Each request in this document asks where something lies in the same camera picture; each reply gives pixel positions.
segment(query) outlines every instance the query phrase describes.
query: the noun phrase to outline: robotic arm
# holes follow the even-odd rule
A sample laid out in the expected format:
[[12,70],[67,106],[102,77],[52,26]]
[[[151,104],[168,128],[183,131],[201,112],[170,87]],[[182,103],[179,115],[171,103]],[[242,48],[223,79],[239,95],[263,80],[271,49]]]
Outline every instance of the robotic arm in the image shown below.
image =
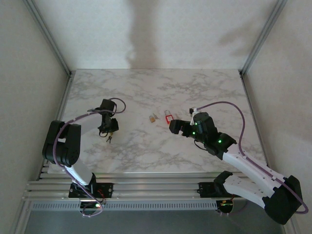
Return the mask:
[[286,224],[301,204],[304,204],[301,203],[299,181],[292,175],[285,178],[268,168],[237,145],[232,137],[218,132],[208,113],[200,113],[196,109],[191,109],[190,113],[193,114],[191,121],[172,120],[170,131],[173,134],[182,131],[182,136],[202,143],[211,155],[235,166],[255,182],[251,183],[224,171],[214,180],[216,190],[244,197],[264,208],[277,223]]
[[[62,167],[73,180],[69,197],[90,197],[98,203],[101,211],[103,204],[97,197],[111,198],[113,183],[97,183],[96,176],[79,159],[80,137],[98,128],[99,135],[106,134],[106,137],[109,134],[107,141],[111,141],[113,132],[119,129],[117,120],[112,117],[115,113],[122,113],[126,108],[122,101],[124,109],[116,112],[117,105],[112,99],[122,101],[119,98],[104,99],[100,107],[89,110],[88,114],[66,123],[58,120],[52,121],[42,150],[45,159]],[[182,136],[191,137],[194,142],[202,143],[208,153],[235,166],[255,182],[249,182],[231,172],[224,171],[214,180],[212,189],[205,190],[199,183],[200,197],[225,197],[225,195],[244,197],[264,208],[266,213],[279,224],[285,224],[294,213],[308,212],[307,206],[302,201],[300,183],[294,176],[285,178],[253,158],[241,148],[241,138],[237,144],[229,135],[218,132],[208,113],[200,113],[196,109],[190,109],[190,113],[193,115],[191,121],[172,120],[169,126],[170,131],[173,134],[179,134],[182,131]],[[301,204],[306,210],[296,212]],[[88,205],[89,203],[84,207],[83,215],[86,214],[84,210]]]

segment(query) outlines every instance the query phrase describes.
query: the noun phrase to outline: white wall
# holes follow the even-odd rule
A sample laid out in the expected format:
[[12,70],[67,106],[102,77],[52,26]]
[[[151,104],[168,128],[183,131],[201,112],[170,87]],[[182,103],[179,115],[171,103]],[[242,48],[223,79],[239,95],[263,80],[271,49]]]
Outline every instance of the white wall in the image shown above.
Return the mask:
[[301,182],[310,208],[295,216],[302,234],[312,230],[311,12],[311,0],[288,1],[247,80],[273,167]]
[[8,233],[41,150],[66,75],[21,0],[0,7],[0,233]]
[[276,0],[36,0],[72,70],[238,69]]

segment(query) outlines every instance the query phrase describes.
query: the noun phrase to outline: floor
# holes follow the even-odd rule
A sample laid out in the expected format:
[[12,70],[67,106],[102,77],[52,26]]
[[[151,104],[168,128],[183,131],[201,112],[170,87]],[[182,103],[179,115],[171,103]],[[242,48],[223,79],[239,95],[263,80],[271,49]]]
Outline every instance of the floor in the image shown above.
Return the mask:
[[240,213],[216,211],[106,211],[83,218],[78,211],[32,211],[25,234],[282,234],[257,205]]

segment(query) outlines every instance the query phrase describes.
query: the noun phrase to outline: wire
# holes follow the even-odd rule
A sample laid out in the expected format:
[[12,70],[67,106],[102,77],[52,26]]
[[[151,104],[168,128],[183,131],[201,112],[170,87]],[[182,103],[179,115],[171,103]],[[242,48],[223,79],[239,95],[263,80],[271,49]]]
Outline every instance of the wire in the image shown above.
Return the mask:
[[[98,192],[101,194],[101,196],[102,196],[102,201],[101,201],[100,203],[103,203],[103,201],[105,201],[105,202],[104,202],[104,205],[106,205],[106,199],[105,199],[103,193],[101,192],[101,189],[98,189],[97,191],[98,191]],[[82,213],[84,214],[85,209],[87,209],[87,207],[89,207],[89,206],[91,206],[91,205],[94,205],[94,202],[89,202],[89,203],[87,203],[87,204],[83,207]]]
[[[241,154],[243,156],[246,156],[244,151],[242,150],[242,139],[243,139],[243,135],[244,135],[244,131],[245,131],[245,125],[246,125],[246,122],[245,122],[245,117],[244,117],[244,114],[243,112],[240,110],[240,108],[238,106],[236,106],[234,103],[231,103],[231,102],[228,102],[228,101],[216,101],[216,102],[213,102],[213,103],[210,103],[208,105],[205,105],[205,106],[202,106],[202,107],[199,107],[197,108],[197,110],[201,110],[203,108],[206,108],[206,107],[209,107],[209,106],[212,106],[212,105],[216,105],[216,104],[229,104],[233,107],[235,107],[241,117],[242,117],[242,121],[243,121],[243,127],[242,127],[242,131],[240,133],[240,136],[239,136],[239,140],[238,140],[238,148],[239,148],[239,151],[241,152]],[[270,178],[273,178],[274,176],[268,172],[267,170],[265,170],[264,168],[262,168],[260,165],[258,165],[257,163],[255,163],[253,160],[251,160],[248,156],[246,156],[246,160],[248,160],[252,165],[254,165],[256,168],[258,168],[259,170],[261,170],[263,173],[265,173],[266,175],[268,175]],[[296,214],[300,214],[300,215],[304,215],[306,213],[309,212],[309,208],[308,206],[305,204],[305,202],[301,199],[301,197],[299,197],[298,194],[296,194],[287,184],[285,184],[284,182],[282,182],[281,180],[279,180],[278,178],[275,179],[279,184],[283,185],[289,192],[291,192],[291,194],[301,203],[301,205],[304,207],[304,211],[296,211],[295,213]]]
[[117,110],[117,104],[115,103],[115,105],[114,105],[114,108],[115,108],[115,110],[114,111],[116,111]]
[[99,135],[100,137],[104,137],[104,138],[105,138],[105,137],[107,137],[107,135],[108,135],[108,132],[106,132],[106,135],[105,135],[105,136],[101,136],[101,133],[105,133],[105,132],[99,132],[98,135]]
[[196,142],[198,142],[198,141],[197,141],[197,140],[194,140],[195,146],[197,146],[197,147],[200,148],[201,150],[207,151],[206,149],[203,149],[203,148],[201,148],[199,145],[197,145]]
[[52,153],[53,153],[53,159],[54,159],[55,164],[58,165],[59,167],[63,168],[63,170],[65,171],[65,173],[72,179],[72,181],[73,181],[74,183],[76,183],[79,187],[81,187],[81,189],[82,189],[91,199],[95,200],[95,201],[100,205],[100,211],[97,212],[97,213],[94,213],[94,214],[90,214],[90,215],[86,215],[86,214],[84,213],[84,210],[85,210],[85,209],[83,209],[83,210],[82,210],[82,215],[83,215],[83,216],[87,216],[87,217],[93,217],[93,216],[96,216],[96,215],[102,213],[102,211],[104,210],[103,205],[102,205],[102,203],[101,203],[98,199],[96,199],[91,193],[89,193],[79,181],[77,181],[77,180],[75,179],[75,177],[66,169],[66,167],[65,167],[64,165],[59,164],[59,162],[58,162],[58,160],[57,160],[57,154],[56,154],[57,143],[58,143],[58,139],[59,139],[60,135],[62,134],[62,132],[64,131],[64,129],[66,128],[66,126],[69,125],[69,124],[71,124],[71,123],[74,123],[74,122],[76,122],[76,121],[78,121],[78,120],[80,120],[80,119],[83,119],[83,118],[85,118],[85,117],[88,117],[88,116],[91,116],[91,115],[94,115],[94,114],[99,114],[99,113],[102,113],[102,112],[109,112],[109,113],[120,114],[120,113],[122,113],[122,112],[124,112],[124,111],[126,110],[127,105],[126,105],[126,103],[125,103],[123,100],[121,100],[120,98],[117,98],[117,97],[113,97],[113,98],[111,98],[110,100],[112,100],[112,99],[119,100],[119,101],[121,101],[121,102],[123,103],[124,108],[123,108],[122,111],[117,112],[117,111],[110,111],[110,110],[100,110],[100,111],[97,110],[97,111],[94,111],[94,112],[88,112],[88,113],[86,113],[86,114],[84,114],[84,115],[78,116],[78,117],[76,117],[75,119],[72,119],[72,120],[66,122],[66,123],[61,127],[61,129],[59,130],[57,136],[55,137],[54,144],[53,144]]

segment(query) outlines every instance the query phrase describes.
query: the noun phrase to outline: marble tabletop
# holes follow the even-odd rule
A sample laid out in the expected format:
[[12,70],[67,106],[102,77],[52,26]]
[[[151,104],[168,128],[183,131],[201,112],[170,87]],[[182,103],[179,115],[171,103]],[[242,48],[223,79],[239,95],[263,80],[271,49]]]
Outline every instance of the marble tabletop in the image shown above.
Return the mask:
[[[265,162],[251,111],[235,69],[111,69],[77,70],[63,120],[67,121],[99,107],[104,98],[121,98],[127,104],[124,113],[115,115],[119,131],[111,144],[94,129],[81,137],[80,158],[96,173],[174,173],[238,172],[226,162],[194,145],[193,139],[173,135],[165,120],[165,110],[175,119],[190,121],[189,108],[215,101],[230,101],[242,109],[246,130],[242,146]],[[116,100],[117,109],[123,105]],[[239,112],[227,104],[208,107],[219,131],[240,135]],[[149,116],[156,116],[151,123]],[[55,165],[48,173],[59,173]]]

